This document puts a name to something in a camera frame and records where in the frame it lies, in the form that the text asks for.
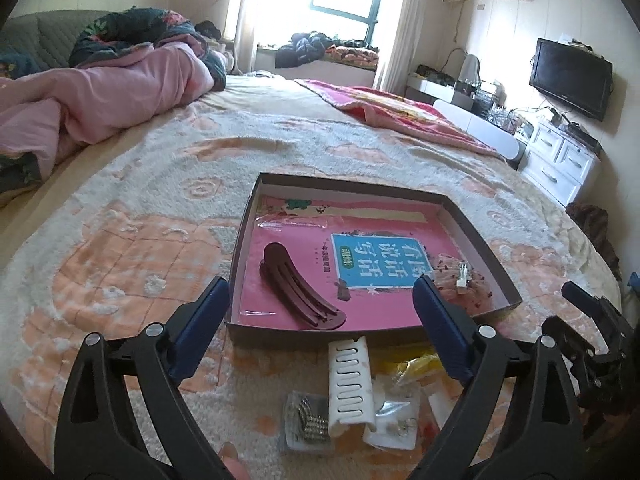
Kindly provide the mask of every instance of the white curtain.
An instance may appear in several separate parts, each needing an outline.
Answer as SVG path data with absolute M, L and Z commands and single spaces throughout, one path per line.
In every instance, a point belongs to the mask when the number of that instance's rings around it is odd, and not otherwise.
M 380 45 L 380 60 L 373 86 L 393 94 L 404 93 L 406 78 L 415 55 L 427 0 L 386 0 L 377 27 L 386 38 Z
M 225 37 L 234 38 L 236 66 L 233 74 L 251 72 L 255 64 L 257 0 L 230 0 Z

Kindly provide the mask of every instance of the drawer handle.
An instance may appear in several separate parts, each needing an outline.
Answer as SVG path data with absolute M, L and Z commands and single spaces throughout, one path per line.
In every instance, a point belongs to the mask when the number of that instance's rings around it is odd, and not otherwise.
M 558 179 L 556 179 L 556 177 L 549 175 L 545 170 L 540 171 L 542 171 L 542 174 L 546 176 L 551 182 L 553 182 L 554 184 L 558 183 Z

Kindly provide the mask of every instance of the gray quilted headboard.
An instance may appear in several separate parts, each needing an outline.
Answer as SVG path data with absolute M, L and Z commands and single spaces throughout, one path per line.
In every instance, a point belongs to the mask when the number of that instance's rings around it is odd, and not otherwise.
M 0 53 L 30 54 L 41 69 L 68 66 L 80 32 L 108 10 L 49 10 L 11 18 L 0 30 Z

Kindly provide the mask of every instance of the brown blanket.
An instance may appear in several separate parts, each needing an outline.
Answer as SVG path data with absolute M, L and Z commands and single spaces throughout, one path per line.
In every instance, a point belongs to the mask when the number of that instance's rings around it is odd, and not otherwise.
M 616 279 L 621 282 L 620 258 L 613 249 L 611 242 L 607 240 L 607 225 L 609 224 L 609 213 L 594 205 L 578 204 L 571 202 L 566 207 L 566 213 L 576 225 L 587 235 L 598 254 L 611 269 Z

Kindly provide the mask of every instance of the bright pink blanket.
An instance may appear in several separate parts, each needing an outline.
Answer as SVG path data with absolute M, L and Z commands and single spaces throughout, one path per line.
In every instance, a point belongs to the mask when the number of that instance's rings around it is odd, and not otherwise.
M 191 47 L 178 41 L 145 44 L 108 66 L 0 79 L 0 155 L 34 153 L 46 180 L 79 147 L 188 104 L 213 83 Z
M 460 130 L 427 104 L 373 88 L 336 86 L 311 79 L 296 79 L 296 82 L 374 128 L 388 128 L 417 139 L 499 156 L 493 148 Z

